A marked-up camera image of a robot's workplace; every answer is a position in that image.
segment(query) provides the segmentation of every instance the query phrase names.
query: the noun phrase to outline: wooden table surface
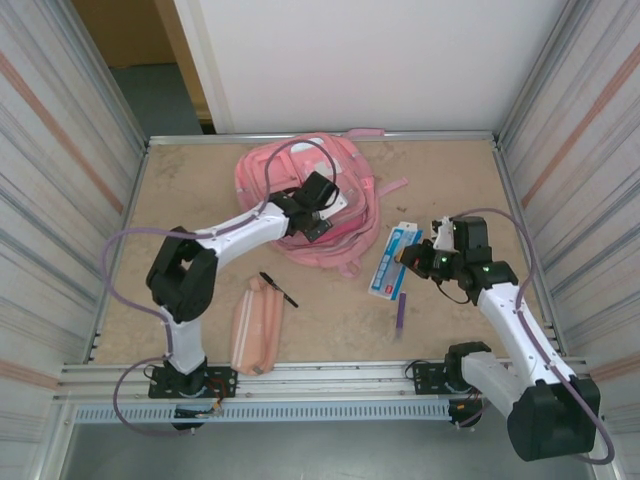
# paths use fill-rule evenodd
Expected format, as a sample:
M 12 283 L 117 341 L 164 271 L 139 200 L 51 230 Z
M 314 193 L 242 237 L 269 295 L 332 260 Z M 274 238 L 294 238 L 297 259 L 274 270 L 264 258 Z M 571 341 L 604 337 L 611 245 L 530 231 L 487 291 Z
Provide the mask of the wooden table surface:
M 142 181 L 131 226 L 195 230 L 216 225 L 240 213 L 233 182 L 234 166 L 252 145 L 154 146 Z M 202 337 L 210 362 L 230 359 L 233 310 L 258 271 L 266 271 L 299 304 L 285 307 L 278 361 L 366 361 L 440 358 L 449 345 L 482 340 L 505 355 L 489 322 L 471 304 L 456 305 L 431 281 L 405 277 L 405 327 L 395 338 L 396 303 L 367 293 L 390 228 L 400 221 L 428 227 L 431 220 L 469 208 L 490 206 L 508 211 L 491 148 L 486 141 L 358 142 L 377 185 L 401 177 L 409 185 L 380 201 L 382 228 L 363 257 L 359 278 L 335 270 L 297 265 L 270 246 L 259 247 L 218 272 L 213 302 L 204 314 Z M 521 281 L 526 267 L 520 244 L 508 221 L 486 217 L 494 259 L 508 261 Z M 162 237 L 128 237 L 116 275 L 116 287 L 127 298 L 153 306 L 145 276 Z M 464 298 L 455 284 L 445 285 Z M 540 318 L 533 292 L 527 299 Z M 95 360 L 132 363 L 165 351 L 164 329 L 149 315 L 111 300 Z

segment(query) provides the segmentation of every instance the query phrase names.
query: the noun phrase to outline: purple pen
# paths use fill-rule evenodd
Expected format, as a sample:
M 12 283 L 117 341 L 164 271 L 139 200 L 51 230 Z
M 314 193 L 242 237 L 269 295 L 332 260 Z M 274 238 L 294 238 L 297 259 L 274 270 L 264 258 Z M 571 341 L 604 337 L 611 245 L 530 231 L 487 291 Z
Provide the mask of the purple pen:
M 398 315 L 396 316 L 396 338 L 402 336 L 402 329 L 404 328 L 404 306 L 407 303 L 407 294 L 400 293 L 398 297 Z

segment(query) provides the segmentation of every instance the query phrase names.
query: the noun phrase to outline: corrugated metal panel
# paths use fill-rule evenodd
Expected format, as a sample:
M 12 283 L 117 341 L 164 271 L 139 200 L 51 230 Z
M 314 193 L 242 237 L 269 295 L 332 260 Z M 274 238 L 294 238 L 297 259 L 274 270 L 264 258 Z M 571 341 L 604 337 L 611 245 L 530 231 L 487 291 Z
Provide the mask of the corrugated metal panel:
M 565 347 L 640 474 L 640 3 L 584 3 L 500 138 Z
M 12 0 L 0 9 L 6 478 L 29 466 L 62 364 L 83 360 L 102 290 L 98 254 L 121 226 L 145 149 L 69 8 Z

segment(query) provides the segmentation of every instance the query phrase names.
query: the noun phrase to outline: black marker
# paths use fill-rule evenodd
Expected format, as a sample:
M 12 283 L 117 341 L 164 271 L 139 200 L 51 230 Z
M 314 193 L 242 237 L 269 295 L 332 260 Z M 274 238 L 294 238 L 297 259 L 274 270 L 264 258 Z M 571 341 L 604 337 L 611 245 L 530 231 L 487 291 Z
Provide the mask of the black marker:
M 293 298 L 291 298 L 289 295 L 287 295 L 286 293 L 284 293 L 284 291 L 278 286 L 276 285 L 276 282 L 273 281 L 273 278 L 271 278 L 269 275 L 267 275 L 264 272 L 260 272 L 260 276 L 262 278 L 264 278 L 265 282 L 267 282 L 269 285 L 271 285 L 273 288 L 275 288 L 276 290 L 278 290 L 279 292 L 282 292 L 282 295 L 284 295 L 284 299 L 289 302 L 291 305 L 293 305 L 294 307 L 298 308 L 299 305 L 293 301 Z

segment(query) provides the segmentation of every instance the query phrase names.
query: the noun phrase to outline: pink backpack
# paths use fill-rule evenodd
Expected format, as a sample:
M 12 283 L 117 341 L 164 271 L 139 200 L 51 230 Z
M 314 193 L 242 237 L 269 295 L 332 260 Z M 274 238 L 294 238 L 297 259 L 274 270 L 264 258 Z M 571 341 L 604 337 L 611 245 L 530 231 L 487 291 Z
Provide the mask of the pink backpack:
M 331 217 L 333 227 L 314 243 L 298 233 L 274 242 L 275 247 L 291 260 L 321 268 L 337 267 L 345 277 L 360 273 L 360 257 L 376 241 L 380 231 L 378 197 L 407 184 L 406 179 L 375 190 L 373 171 L 364 156 L 347 136 L 382 135 L 382 130 L 352 130 L 345 137 L 327 133 L 311 133 L 296 137 L 322 145 L 336 164 L 336 183 L 348 205 Z M 285 142 L 264 145 L 251 150 L 236 166 L 236 191 L 244 211 L 263 201 L 266 194 L 264 164 L 269 155 Z M 311 174 L 331 178 L 328 159 L 313 145 L 300 143 L 284 149 L 269 167 L 271 191 L 299 187 Z

